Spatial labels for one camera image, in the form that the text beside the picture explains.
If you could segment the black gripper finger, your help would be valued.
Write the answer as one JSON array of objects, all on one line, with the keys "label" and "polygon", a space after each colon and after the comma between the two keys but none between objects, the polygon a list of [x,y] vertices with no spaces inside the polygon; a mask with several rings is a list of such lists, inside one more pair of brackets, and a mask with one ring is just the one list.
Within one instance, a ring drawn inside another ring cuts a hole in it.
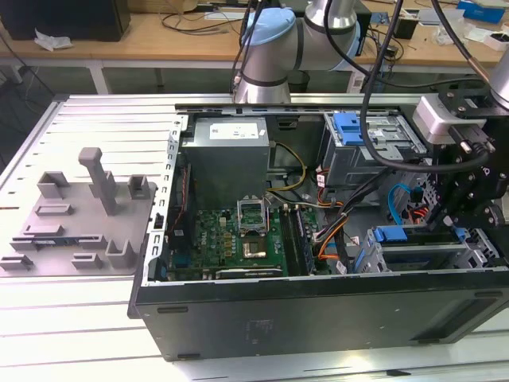
[{"label": "black gripper finger", "polygon": [[453,223],[462,228],[498,230],[508,227],[502,198],[488,198],[481,193],[470,192],[452,213]]},{"label": "black gripper finger", "polygon": [[432,174],[431,181],[435,199],[426,227],[430,232],[441,232],[457,223],[456,214],[472,190],[474,173]]}]

